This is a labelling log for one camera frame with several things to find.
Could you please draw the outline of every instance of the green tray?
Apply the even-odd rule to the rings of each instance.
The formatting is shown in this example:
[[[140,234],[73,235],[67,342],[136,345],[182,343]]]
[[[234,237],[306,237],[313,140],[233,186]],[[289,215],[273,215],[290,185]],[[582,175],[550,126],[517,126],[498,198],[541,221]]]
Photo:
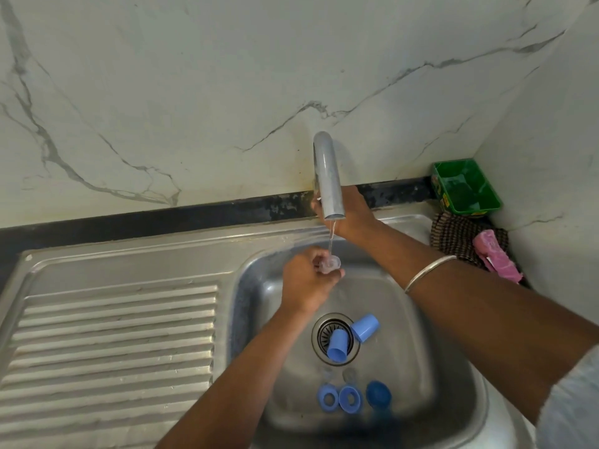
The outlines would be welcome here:
[[[435,162],[431,179],[441,205],[454,214],[481,216],[501,208],[501,200],[474,159]]]

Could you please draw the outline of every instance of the black granite strip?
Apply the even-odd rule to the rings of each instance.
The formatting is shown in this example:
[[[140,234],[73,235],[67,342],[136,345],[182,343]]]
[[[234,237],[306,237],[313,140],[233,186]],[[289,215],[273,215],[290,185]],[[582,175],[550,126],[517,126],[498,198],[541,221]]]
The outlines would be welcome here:
[[[363,184],[358,188],[371,208],[434,198],[428,177]],[[294,192],[0,229],[0,289],[20,253],[26,250],[312,217],[311,198],[311,191]]]

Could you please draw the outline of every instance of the person's right arm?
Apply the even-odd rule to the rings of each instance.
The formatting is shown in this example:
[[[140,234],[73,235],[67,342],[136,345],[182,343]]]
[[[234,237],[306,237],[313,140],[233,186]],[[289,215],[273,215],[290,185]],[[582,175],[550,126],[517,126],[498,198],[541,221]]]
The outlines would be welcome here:
[[[335,233],[368,252],[402,288],[443,256],[377,220],[355,186],[343,188],[343,200],[346,219],[337,221]],[[312,207],[322,219],[320,203]],[[531,422],[551,387],[599,344],[599,327],[590,321],[459,261],[428,273],[410,297]]]

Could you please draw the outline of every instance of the person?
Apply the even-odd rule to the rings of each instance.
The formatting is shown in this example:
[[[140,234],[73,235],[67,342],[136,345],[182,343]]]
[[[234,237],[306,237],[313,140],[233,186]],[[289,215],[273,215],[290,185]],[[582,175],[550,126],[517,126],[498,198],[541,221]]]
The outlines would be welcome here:
[[[346,218],[337,221],[335,232],[364,249],[402,288],[444,256],[377,220],[356,187],[344,187],[343,200]],[[312,207],[323,220],[320,203],[313,200]],[[286,355],[344,275],[316,271],[327,255],[311,247],[285,266],[280,308],[158,448],[250,445]],[[537,422],[539,449],[599,447],[598,326],[456,260],[429,271],[409,296],[491,384]]]

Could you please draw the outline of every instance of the chrome faucet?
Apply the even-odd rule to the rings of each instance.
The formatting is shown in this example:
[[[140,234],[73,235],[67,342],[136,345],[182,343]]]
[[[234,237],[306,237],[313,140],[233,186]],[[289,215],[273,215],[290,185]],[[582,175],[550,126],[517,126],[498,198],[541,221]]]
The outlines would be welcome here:
[[[326,220],[345,219],[345,207],[335,159],[333,139],[328,132],[314,135],[314,191],[320,191],[320,203]]]

